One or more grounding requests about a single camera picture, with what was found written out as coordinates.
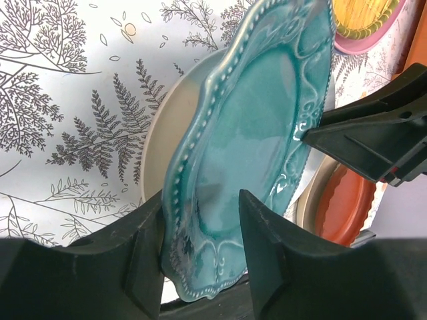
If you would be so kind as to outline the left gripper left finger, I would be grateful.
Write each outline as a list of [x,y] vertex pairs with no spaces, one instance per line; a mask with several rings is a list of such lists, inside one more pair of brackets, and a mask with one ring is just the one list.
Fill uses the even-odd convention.
[[161,194],[67,247],[1,241],[2,319],[157,319]]

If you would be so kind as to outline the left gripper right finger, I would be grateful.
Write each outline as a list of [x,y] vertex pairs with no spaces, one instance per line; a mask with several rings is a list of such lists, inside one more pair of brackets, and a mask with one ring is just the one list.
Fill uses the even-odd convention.
[[425,319],[426,240],[327,241],[239,194],[256,319]]

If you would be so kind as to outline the white fluted bowl plate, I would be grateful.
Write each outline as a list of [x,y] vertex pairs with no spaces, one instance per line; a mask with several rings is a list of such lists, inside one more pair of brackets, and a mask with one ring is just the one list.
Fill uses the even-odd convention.
[[[326,95],[326,100],[324,103],[324,112],[333,110],[335,108],[335,79],[334,76],[331,76],[330,85],[328,88],[328,93]],[[310,153],[304,167],[298,188],[296,189],[290,204],[288,205],[287,210],[284,212],[283,217],[291,222],[296,222],[296,207],[298,199],[305,191],[306,187],[310,184],[313,179],[314,174],[322,164],[325,155],[320,151],[315,149],[310,149]]]

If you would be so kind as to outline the teal scalloped ceramic plate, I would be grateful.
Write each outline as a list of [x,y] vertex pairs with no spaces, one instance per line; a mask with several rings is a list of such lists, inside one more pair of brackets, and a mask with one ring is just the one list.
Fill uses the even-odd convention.
[[213,299],[246,272],[239,192],[286,212],[332,79],[330,1],[257,1],[201,84],[162,190],[161,267],[186,302]]

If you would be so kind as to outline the cream and blue plate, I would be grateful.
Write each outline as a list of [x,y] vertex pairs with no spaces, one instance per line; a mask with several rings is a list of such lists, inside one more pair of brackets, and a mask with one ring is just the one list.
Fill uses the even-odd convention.
[[201,84],[225,53],[225,49],[220,49],[197,62],[161,102],[150,125],[141,159],[143,201],[163,187],[169,162],[195,115]]

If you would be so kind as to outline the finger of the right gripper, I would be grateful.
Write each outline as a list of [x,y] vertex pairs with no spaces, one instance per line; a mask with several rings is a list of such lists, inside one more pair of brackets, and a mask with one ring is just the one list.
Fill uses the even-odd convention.
[[324,113],[303,141],[371,182],[397,187],[426,173],[426,107],[342,107]]
[[412,112],[413,116],[426,115],[426,66],[414,63],[376,92],[353,103],[327,111],[322,126],[397,111]]

